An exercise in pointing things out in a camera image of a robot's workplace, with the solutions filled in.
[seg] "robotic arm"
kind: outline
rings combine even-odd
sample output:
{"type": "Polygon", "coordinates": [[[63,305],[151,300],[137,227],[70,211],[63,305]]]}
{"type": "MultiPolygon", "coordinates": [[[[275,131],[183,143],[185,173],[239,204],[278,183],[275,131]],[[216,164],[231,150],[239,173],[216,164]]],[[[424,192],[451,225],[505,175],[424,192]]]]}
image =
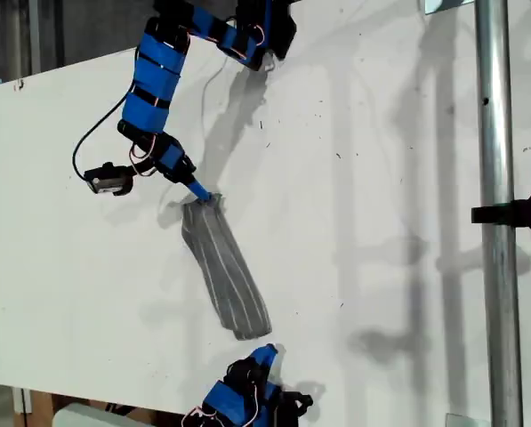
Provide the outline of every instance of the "robotic arm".
{"type": "Polygon", "coordinates": [[[242,0],[236,9],[234,28],[182,0],[156,0],[154,7],[159,16],[149,20],[137,48],[133,84],[124,98],[123,118],[117,127],[133,143],[130,156],[135,147],[147,154],[131,166],[106,163],[85,172],[83,178],[92,191],[127,194],[133,188],[135,175],[149,176],[145,173],[153,170],[208,200],[209,193],[194,177],[196,167],[180,143],[164,132],[190,36],[215,43],[229,57],[258,70],[266,52],[273,52],[281,60],[285,58],[296,33],[289,12],[293,2],[242,0]]]}

